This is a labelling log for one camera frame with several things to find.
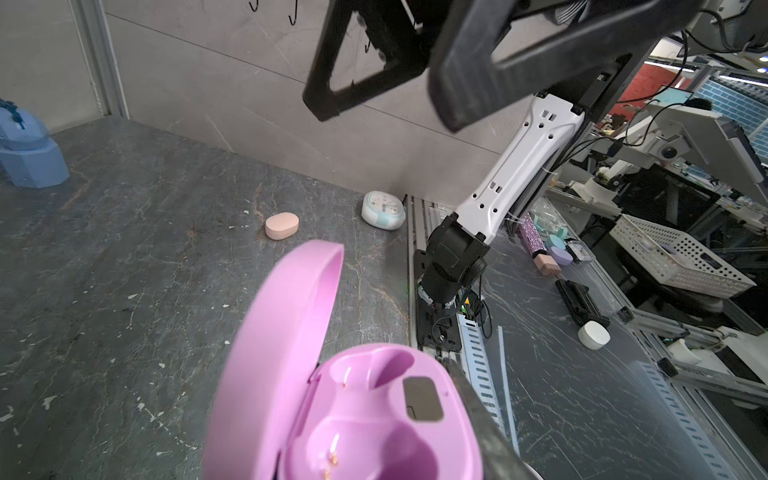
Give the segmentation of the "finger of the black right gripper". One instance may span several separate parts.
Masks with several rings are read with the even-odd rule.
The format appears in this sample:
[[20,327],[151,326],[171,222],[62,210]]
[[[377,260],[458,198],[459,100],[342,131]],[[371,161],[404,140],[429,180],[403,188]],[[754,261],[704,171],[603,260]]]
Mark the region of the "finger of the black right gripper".
[[331,1],[303,101],[328,121],[422,75],[442,1]]
[[620,98],[662,37],[683,29],[699,1],[598,1],[588,17],[495,61],[514,1],[456,1],[432,50],[428,92],[458,132],[538,92],[597,121]]

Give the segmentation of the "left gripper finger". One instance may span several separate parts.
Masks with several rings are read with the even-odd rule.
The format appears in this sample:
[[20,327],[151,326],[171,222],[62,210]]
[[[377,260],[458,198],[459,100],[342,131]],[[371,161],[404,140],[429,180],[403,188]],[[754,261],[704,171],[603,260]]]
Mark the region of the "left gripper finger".
[[504,437],[463,373],[461,365],[453,359],[444,358],[443,366],[467,411],[482,459],[483,479],[536,479],[537,472],[522,461]]

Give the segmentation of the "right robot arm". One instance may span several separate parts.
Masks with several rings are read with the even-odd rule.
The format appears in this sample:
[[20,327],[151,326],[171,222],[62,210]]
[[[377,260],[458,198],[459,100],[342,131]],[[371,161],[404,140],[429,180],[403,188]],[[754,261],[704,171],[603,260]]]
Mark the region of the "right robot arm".
[[485,268],[508,214],[523,214],[557,161],[620,99],[657,41],[682,30],[697,1],[589,1],[563,29],[494,60],[521,19],[555,1],[333,1],[303,92],[326,121],[420,75],[446,129],[458,132],[531,103],[486,178],[430,235],[420,288],[446,307]]

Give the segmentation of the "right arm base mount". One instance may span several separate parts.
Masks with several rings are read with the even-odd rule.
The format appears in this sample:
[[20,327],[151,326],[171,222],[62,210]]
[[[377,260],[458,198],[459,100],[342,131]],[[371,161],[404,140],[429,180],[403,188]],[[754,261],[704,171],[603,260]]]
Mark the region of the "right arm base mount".
[[490,319],[487,303],[480,292],[482,278],[477,281],[477,288],[462,288],[447,306],[437,307],[420,285],[428,260],[424,250],[416,250],[413,254],[417,345],[459,353],[463,348],[461,322],[468,321],[471,326],[479,327],[485,334],[484,327]]

